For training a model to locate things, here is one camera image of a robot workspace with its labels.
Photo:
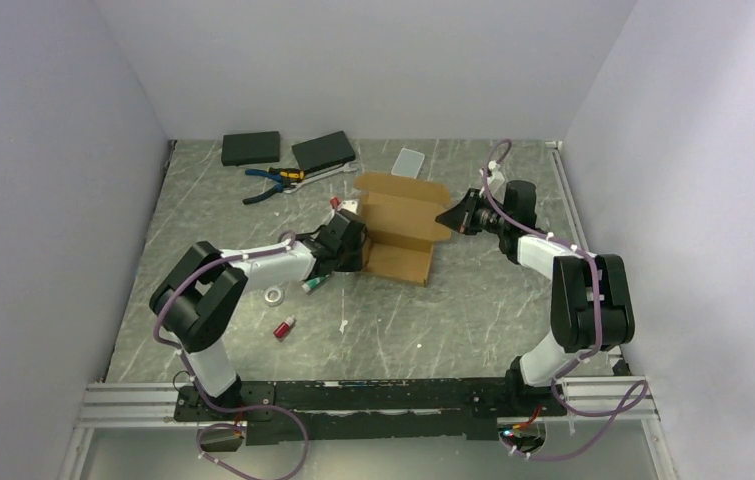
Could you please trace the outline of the brown cardboard paper box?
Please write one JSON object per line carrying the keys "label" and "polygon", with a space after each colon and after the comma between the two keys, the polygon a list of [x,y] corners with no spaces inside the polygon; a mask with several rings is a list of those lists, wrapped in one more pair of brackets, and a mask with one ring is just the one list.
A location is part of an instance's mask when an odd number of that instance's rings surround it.
{"label": "brown cardboard paper box", "polygon": [[359,216],[368,229],[368,260],[362,272],[417,286],[428,283],[436,244],[452,231],[436,217],[451,205],[440,183],[367,172],[356,177]]}

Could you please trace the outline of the green white glue stick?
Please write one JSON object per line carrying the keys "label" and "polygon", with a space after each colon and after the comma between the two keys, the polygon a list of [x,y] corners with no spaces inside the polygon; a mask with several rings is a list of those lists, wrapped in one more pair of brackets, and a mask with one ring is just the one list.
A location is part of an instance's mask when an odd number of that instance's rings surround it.
{"label": "green white glue stick", "polygon": [[322,286],[328,279],[329,275],[308,279],[303,282],[302,289],[306,294],[310,294],[312,291]]}

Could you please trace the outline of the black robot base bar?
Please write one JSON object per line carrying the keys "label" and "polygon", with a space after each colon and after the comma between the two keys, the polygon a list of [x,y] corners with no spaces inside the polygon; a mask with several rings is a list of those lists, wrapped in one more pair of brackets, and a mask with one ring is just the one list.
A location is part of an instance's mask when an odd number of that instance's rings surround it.
{"label": "black robot base bar", "polygon": [[512,378],[472,377],[352,381],[247,381],[241,415],[208,407],[192,385],[177,391],[174,419],[207,424],[239,420],[249,446],[281,442],[463,437],[494,440],[531,416],[565,413],[546,387]]}

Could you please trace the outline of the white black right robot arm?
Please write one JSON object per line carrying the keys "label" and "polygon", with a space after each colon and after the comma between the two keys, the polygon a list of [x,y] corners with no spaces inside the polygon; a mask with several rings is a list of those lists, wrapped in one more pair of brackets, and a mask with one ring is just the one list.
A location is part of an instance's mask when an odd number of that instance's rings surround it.
{"label": "white black right robot arm", "polygon": [[547,386],[574,362],[592,352],[630,342],[635,318],[623,259],[589,253],[551,233],[535,229],[536,186],[506,183],[501,201],[471,188],[436,222],[462,235],[494,234],[506,258],[551,281],[549,332],[518,357],[520,378],[504,388],[510,411],[527,415],[543,399]]}

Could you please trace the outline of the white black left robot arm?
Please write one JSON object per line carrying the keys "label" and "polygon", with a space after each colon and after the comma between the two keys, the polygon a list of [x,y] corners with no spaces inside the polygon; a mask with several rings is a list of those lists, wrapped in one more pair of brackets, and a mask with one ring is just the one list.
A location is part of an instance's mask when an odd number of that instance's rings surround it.
{"label": "white black left robot arm", "polygon": [[152,294],[153,338],[177,350],[196,388],[201,407],[217,420],[232,417],[242,383],[223,335],[245,293],[302,282],[336,272],[359,272],[367,263],[365,221],[341,210],[316,230],[286,232],[275,244],[219,250],[194,244]]}

